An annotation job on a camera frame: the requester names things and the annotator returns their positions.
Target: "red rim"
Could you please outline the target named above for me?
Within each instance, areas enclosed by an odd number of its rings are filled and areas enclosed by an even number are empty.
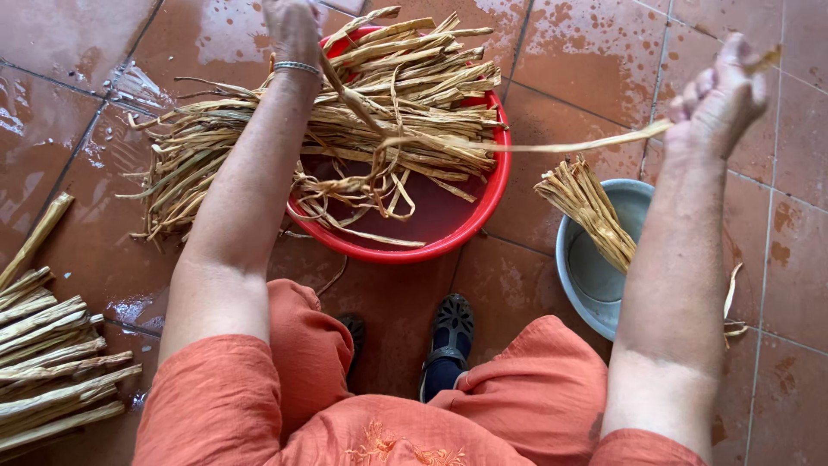
[[[351,40],[357,40],[369,32],[382,29],[380,26],[360,27],[357,31],[351,32]],[[322,39],[321,45],[328,41],[328,37]],[[339,55],[345,48],[348,42],[345,39],[338,41],[331,47],[328,52],[328,57]],[[500,99],[492,91],[486,91],[486,103],[489,108],[493,105],[498,106],[498,121],[508,124],[506,114],[503,112],[503,106],[500,104]],[[498,144],[512,144],[512,138],[509,135],[508,129],[495,129],[494,140]],[[358,260],[365,260],[368,262],[376,262],[379,264],[411,264],[414,262],[421,262],[423,260],[434,259],[446,253],[451,252],[462,246],[472,235],[476,234],[483,224],[491,217],[495,207],[498,206],[500,198],[503,197],[503,192],[506,190],[506,183],[509,178],[509,166],[512,163],[512,153],[510,152],[496,152],[494,159],[498,161],[497,167],[488,176],[489,183],[486,185],[484,194],[478,199],[477,208],[474,209],[472,215],[466,222],[460,226],[456,231],[446,236],[445,238],[429,243],[421,248],[415,250],[389,251],[389,250],[374,250],[357,246],[344,240],[332,231],[324,228],[315,221],[303,221],[294,216],[291,210],[302,211],[296,200],[291,197],[288,203],[291,209],[287,209],[288,215],[296,221],[305,231],[316,238],[323,245],[328,246],[332,250],[345,254]]]

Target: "embroidery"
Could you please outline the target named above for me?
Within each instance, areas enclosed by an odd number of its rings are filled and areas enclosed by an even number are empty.
[[[385,463],[388,460],[388,454],[397,445],[397,436],[393,432],[383,433],[383,423],[372,420],[368,424],[367,429],[363,429],[365,433],[365,443],[360,445],[358,449],[347,449],[343,453],[349,454],[355,464],[359,466],[367,466],[371,464],[371,460],[376,458]],[[463,449],[458,450],[455,454],[446,449],[428,449],[423,445],[413,445],[414,457],[426,466],[467,466],[463,462]]]

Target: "orange shirt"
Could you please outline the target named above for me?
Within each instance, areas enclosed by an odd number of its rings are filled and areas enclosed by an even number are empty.
[[[281,402],[266,343],[244,335],[195,342],[156,374],[133,464],[533,464],[462,415],[378,395],[333,404],[280,447]],[[519,396],[513,398],[519,402]],[[582,459],[566,464],[704,464],[678,443],[641,430],[613,432],[591,461]]]

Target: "black sandal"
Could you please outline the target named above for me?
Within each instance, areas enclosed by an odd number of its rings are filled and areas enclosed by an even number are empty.
[[[449,342],[447,345],[435,349],[434,336],[440,328],[449,331]],[[457,293],[449,294],[437,306],[437,314],[431,324],[431,346],[426,361],[422,363],[422,374],[420,374],[418,392],[421,403],[425,403],[423,390],[426,386],[426,369],[438,358],[448,357],[454,359],[459,363],[462,370],[469,370],[469,363],[463,353],[457,349],[457,336],[461,333],[469,339],[469,343],[474,342],[474,313],[472,313],[471,305],[466,298]]]
[[[354,340],[354,357],[351,358],[351,367],[348,369],[348,375],[350,375],[354,370],[354,366],[356,366],[356,361],[362,352],[363,346],[365,346],[365,321],[357,314],[345,314],[337,317],[336,320],[345,325],[348,333],[351,334],[351,339]]]

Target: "hand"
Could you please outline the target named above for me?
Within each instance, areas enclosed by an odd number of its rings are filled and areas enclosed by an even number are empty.
[[[765,80],[744,67],[756,61],[742,34],[731,34],[713,68],[702,71],[670,103],[676,125],[664,138],[668,153],[705,153],[727,160],[744,131],[765,110]]]
[[[264,19],[276,61],[319,68],[320,11],[314,0],[264,0]]]

